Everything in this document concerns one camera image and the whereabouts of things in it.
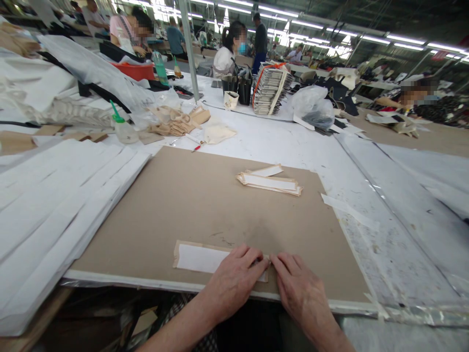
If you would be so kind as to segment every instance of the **red plastic bin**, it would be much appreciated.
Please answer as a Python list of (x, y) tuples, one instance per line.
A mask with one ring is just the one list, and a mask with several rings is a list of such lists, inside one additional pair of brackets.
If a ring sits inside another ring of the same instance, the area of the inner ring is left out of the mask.
[(117, 67), (123, 74), (132, 77), (135, 81), (141, 81), (143, 79), (155, 79), (155, 74), (153, 73), (153, 66), (155, 66), (155, 64), (153, 63), (148, 65), (129, 65), (127, 63), (111, 64)]

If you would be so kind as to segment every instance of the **bundle of strips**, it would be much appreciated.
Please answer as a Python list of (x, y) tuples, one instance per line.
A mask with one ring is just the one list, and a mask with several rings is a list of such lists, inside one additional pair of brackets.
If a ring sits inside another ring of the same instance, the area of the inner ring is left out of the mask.
[(297, 197), (301, 196), (303, 187), (298, 186), (298, 182), (295, 179), (272, 177), (282, 171), (282, 165), (272, 165), (257, 171), (246, 170), (236, 175), (236, 179), (245, 186), (288, 193)]

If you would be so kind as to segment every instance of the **white paper stack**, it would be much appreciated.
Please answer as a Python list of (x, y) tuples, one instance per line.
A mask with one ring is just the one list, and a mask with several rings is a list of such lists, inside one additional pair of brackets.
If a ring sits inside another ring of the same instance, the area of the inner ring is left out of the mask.
[(262, 71), (265, 66), (269, 65), (270, 63), (261, 63), (259, 74), (254, 80), (254, 87), (257, 86), (254, 95), (254, 112), (259, 115), (278, 113), (280, 102), (293, 82), (293, 76), (287, 71), (274, 67), (265, 68)]
[(0, 174), (0, 335), (17, 336), (150, 154), (63, 141)]

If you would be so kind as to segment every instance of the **cardboard piece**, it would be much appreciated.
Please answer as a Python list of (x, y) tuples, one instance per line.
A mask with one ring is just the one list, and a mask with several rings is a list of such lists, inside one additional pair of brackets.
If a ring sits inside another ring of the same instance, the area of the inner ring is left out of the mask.
[[(303, 257), (322, 278), (330, 300), (370, 303), (370, 290), (319, 176), (284, 167), (282, 176), (304, 186), (301, 197), (245, 187), (234, 175), (269, 164), (163, 147), (101, 225), (70, 269), (79, 273), (153, 280), (172, 289), (205, 285), (211, 274), (172, 267), (177, 240)], [(278, 294), (277, 276), (254, 291)]]
[(79, 142), (81, 141), (84, 141), (84, 140), (87, 140), (87, 139), (91, 139), (91, 136), (87, 135), (86, 133), (83, 133), (83, 132), (74, 132), (74, 133), (71, 133), (71, 134), (66, 134), (65, 136), (63, 136), (64, 140), (66, 139), (75, 139)]
[(65, 130), (64, 125), (44, 125), (34, 135), (55, 135)]
[(30, 134), (11, 131), (0, 132), (0, 155), (12, 155), (36, 148)]

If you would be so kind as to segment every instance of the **orange strap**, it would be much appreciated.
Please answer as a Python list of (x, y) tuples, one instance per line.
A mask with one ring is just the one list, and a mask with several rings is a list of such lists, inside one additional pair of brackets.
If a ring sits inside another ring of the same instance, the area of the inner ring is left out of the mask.
[(280, 68), (280, 67), (282, 67), (283, 65), (286, 65), (286, 64), (287, 64), (287, 63), (274, 64), (274, 65), (264, 66), (264, 67), (262, 68), (262, 71), (260, 72), (260, 75), (259, 75), (259, 79), (257, 80), (256, 88), (254, 89), (254, 93), (253, 93), (253, 109), (254, 109), (254, 97), (256, 96), (257, 87), (259, 86), (260, 78), (262, 77), (262, 74), (264, 73), (264, 70), (265, 70), (266, 68), (271, 68), (271, 67)]

